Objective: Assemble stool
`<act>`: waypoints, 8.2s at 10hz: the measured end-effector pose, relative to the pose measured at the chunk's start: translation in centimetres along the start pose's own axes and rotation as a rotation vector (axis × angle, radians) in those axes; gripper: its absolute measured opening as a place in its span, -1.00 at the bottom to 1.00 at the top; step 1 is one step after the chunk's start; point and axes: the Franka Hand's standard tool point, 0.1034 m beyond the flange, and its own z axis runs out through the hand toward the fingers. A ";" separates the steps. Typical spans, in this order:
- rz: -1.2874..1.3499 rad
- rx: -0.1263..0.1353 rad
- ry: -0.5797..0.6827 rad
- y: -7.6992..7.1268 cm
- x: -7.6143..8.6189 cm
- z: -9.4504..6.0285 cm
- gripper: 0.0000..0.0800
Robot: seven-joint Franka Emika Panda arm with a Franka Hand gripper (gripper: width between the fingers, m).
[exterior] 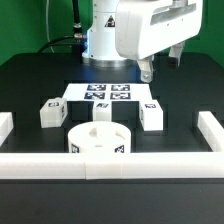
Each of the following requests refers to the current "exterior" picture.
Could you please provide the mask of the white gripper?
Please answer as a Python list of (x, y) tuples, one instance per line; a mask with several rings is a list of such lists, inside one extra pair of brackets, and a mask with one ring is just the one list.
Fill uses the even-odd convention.
[(141, 81), (151, 82), (151, 55), (172, 46), (168, 64), (179, 66), (183, 41), (199, 33), (202, 9), (203, 0), (120, 0), (115, 15), (118, 54), (138, 60)]

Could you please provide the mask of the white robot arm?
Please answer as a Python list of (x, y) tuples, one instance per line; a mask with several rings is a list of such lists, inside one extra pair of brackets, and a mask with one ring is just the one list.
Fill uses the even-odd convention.
[(135, 61), (153, 80), (154, 55), (167, 49), (177, 67), (185, 41), (201, 28), (203, 0), (93, 0), (93, 23), (82, 54), (88, 64), (120, 67)]

